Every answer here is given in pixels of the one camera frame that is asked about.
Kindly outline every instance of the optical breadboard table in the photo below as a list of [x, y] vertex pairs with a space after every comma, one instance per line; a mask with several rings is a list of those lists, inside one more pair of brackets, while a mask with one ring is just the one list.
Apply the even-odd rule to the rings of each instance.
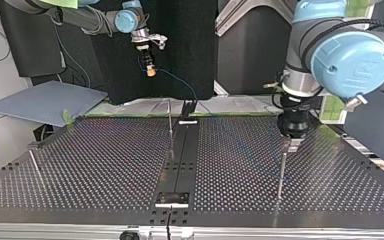
[[[118, 239], [141, 227], [162, 239], [170, 227], [232, 236], [384, 231], [384, 172], [313, 124], [288, 155], [279, 201], [284, 138], [276, 117], [202, 117], [177, 125], [173, 138], [167, 118], [81, 119], [32, 152], [40, 171], [28, 153], [2, 166], [0, 239], [43, 232]], [[166, 194], [179, 194], [185, 206], [157, 207]]]

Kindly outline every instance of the pegboard surface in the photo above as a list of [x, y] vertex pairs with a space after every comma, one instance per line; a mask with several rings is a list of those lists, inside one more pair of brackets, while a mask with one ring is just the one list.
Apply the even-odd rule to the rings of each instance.
[[169, 147], [167, 119], [84, 119], [35, 152], [40, 172], [7, 167], [0, 208], [147, 210]]
[[286, 163], [276, 118], [200, 121], [194, 210], [202, 213], [384, 214], [384, 174], [360, 161], [328, 127], [316, 126]]

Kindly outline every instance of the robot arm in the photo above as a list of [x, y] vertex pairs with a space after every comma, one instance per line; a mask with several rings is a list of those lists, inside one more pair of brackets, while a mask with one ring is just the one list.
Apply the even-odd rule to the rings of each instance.
[[65, 22], [80, 27], [86, 34], [129, 33], [139, 51], [147, 74], [156, 74], [151, 53], [154, 42], [164, 50], [167, 38], [160, 34], [150, 34], [147, 27], [148, 16], [144, 14], [139, 0], [129, 0], [122, 4], [123, 10], [103, 13], [90, 7], [100, 0], [79, 0], [79, 8], [60, 8], [39, 0], [5, 0], [11, 6], [29, 14], [47, 14], [55, 22]]
[[302, 138], [308, 130], [307, 101], [323, 89], [340, 97], [352, 110], [367, 104], [364, 96], [384, 91], [384, 33], [355, 28], [344, 22], [346, 0], [302, 0], [298, 3], [281, 77], [278, 125], [284, 135]]

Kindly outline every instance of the vertical metal pin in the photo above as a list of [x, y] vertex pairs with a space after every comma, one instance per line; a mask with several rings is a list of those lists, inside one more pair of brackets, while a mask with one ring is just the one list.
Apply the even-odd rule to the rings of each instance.
[[280, 178], [279, 178], [279, 189], [277, 192], [277, 198], [282, 199], [282, 189], [283, 189], [283, 179], [285, 178], [285, 167], [286, 167], [286, 158], [288, 157], [288, 149], [282, 153], [282, 160], [280, 163]]
[[30, 158], [31, 158], [32, 161], [33, 161], [34, 169], [35, 169], [36, 171], [39, 171], [39, 166], [37, 165], [36, 158], [35, 158], [35, 156], [34, 156], [33, 150], [29, 149], [29, 154], [30, 154]]
[[170, 99], [168, 99], [168, 105], [167, 105], [167, 111], [168, 111], [168, 121], [170, 126], [170, 138], [173, 138], [173, 121], [171, 120], [171, 102]]

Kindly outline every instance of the green tape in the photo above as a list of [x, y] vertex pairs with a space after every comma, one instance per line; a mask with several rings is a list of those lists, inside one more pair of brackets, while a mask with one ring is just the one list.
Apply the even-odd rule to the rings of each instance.
[[59, 7], [78, 8], [78, 0], [40, 0], [41, 2], [49, 3]]
[[341, 118], [342, 110], [345, 109], [345, 104], [342, 100], [335, 96], [325, 97], [323, 112], [320, 114], [320, 120], [338, 121]]
[[369, 6], [370, 6], [370, 0], [348, 0], [347, 16], [348, 17], [365, 17]]
[[[193, 113], [192, 117], [224, 117], [224, 116], [275, 116], [275, 113], [270, 112], [221, 112], [221, 113]], [[88, 114], [86, 118], [99, 118], [99, 117], [110, 117], [110, 118], [156, 118], [164, 117], [168, 118], [168, 114]], [[173, 118], [179, 117], [179, 114], [173, 114]]]
[[74, 123], [74, 119], [71, 118], [71, 113], [67, 109], [64, 109], [64, 111], [62, 113], [62, 118], [64, 119], [64, 122], [67, 125], [71, 125]]

